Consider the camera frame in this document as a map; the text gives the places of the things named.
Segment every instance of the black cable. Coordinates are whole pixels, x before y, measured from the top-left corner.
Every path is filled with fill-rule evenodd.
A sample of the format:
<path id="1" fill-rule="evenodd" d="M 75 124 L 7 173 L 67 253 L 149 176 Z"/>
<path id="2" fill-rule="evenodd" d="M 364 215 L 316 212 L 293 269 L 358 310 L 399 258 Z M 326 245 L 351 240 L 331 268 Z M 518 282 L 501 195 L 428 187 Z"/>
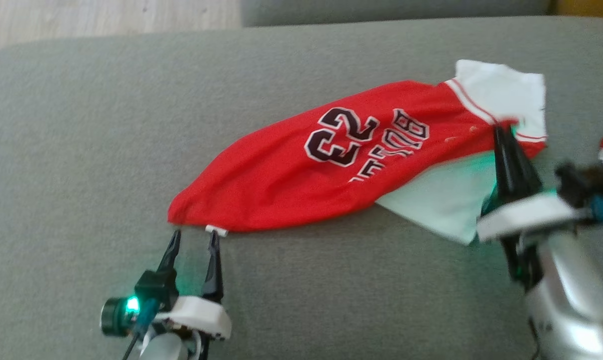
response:
<path id="1" fill-rule="evenodd" d="M 199 360 L 208 360 L 208 348 L 211 344 L 211 338 L 209 335 L 201 332 L 201 352 L 199 353 Z"/>
<path id="2" fill-rule="evenodd" d="M 123 358 L 121 358 L 121 360 L 128 360 L 128 357 L 131 355 L 135 344 L 137 344 L 137 340 L 139 340 L 139 337 L 139 333 L 135 333 L 135 335 L 133 335 L 132 341 L 128 345 L 128 349 L 126 349 L 126 353 L 123 354 Z"/>

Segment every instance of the green led light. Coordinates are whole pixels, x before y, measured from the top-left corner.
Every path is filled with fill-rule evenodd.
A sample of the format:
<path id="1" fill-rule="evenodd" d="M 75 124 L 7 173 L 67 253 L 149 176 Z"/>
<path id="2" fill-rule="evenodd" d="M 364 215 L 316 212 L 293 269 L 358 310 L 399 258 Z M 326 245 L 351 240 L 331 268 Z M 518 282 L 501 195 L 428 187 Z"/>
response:
<path id="1" fill-rule="evenodd" d="M 138 313 L 140 310 L 140 301 L 137 297 L 133 296 L 128 299 L 126 302 L 126 312 L 135 312 Z"/>

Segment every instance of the couch cushion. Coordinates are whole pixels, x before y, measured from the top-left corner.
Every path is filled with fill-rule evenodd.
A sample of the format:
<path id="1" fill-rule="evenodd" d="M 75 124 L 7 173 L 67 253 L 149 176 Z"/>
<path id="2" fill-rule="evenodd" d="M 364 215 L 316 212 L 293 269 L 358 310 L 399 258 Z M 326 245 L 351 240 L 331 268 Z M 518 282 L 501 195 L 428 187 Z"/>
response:
<path id="1" fill-rule="evenodd" d="M 103 360 L 100 309 L 156 267 L 166 210 L 239 137 L 457 59 L 546 76 L 548 149 L 596 159 L 603 20 L 469 18 L 43 41 L 0 52 L 0 359 Z M 595 234 L 603 244 L 603 230 Z M 187 228 L 198 294 L 208 236 Z M 214 359 L 504 359 L 533 352 L 501 249 L 463 247 L 372 207 L 222 241 L 233 338 Z"/>
<path id="2" fill-rule="evenodd" d="M 244 27 L 545 15 L 550 0 L 240 0 Z"/>

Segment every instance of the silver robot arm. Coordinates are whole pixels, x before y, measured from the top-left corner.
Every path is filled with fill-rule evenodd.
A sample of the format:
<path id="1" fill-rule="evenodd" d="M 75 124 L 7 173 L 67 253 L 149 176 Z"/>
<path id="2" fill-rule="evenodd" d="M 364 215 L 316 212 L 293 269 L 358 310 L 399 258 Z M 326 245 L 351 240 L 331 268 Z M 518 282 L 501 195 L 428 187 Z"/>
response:
<path id="1" fill-rule="evenodd" d="M 536 246 L 541 280 L 525 296 L 545 360 L 603 360 L 603 272 L 570 228 Z"/>
<path id="2" fill-rule="evenodd" d="M 603 360 L 603 271 L 577 233 L 593 221 L 589 201 L 603 192 L 602 177 L 562 166 L 559 191 L 539 193 L 541 182 L 517 148 L 496 128 L 497 189 L 477 222 L 479 240 L 502 244 L 511 278 L 525 291 L 540 359 Z"/>

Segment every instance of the basketball jersey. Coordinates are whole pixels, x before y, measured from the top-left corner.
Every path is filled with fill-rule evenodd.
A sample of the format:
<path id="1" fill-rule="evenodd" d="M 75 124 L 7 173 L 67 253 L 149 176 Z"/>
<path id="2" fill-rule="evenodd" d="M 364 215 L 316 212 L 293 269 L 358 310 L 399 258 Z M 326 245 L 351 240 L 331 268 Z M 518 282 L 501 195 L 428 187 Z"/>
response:
<path id="1" fill-rule="evenodd" d="M 517 124 L 528 156 L 544 148 L 543 77 L 460 60 L 457 76 L 440 84 L 385 84 L 238 139 L 174 198 L 168 221 L 258 231 L 356 212 L 386 194 L 393 200 L 429 169 L 491 151 L 500 121 Z M 440 187 L 456 186 L 448 175 Z M 404 196 L 386 207 L 407 218 L 413 209 L 402 208 L 429 207 Z"/>

